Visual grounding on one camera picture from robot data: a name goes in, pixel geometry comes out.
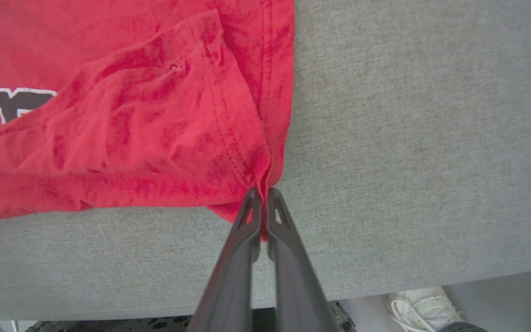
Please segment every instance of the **shoe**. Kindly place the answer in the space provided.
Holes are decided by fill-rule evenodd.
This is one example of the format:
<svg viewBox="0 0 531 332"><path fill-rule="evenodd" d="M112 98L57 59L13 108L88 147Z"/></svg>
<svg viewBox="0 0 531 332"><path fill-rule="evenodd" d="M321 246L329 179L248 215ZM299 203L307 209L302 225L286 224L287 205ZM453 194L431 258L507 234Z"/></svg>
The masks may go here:
<svg viewBox="0 0 531 332"><path fill-rule="evenodd" d="M386 309L407 332L437 332L456 321L466 322L441 287L388 294Z"/></svg>

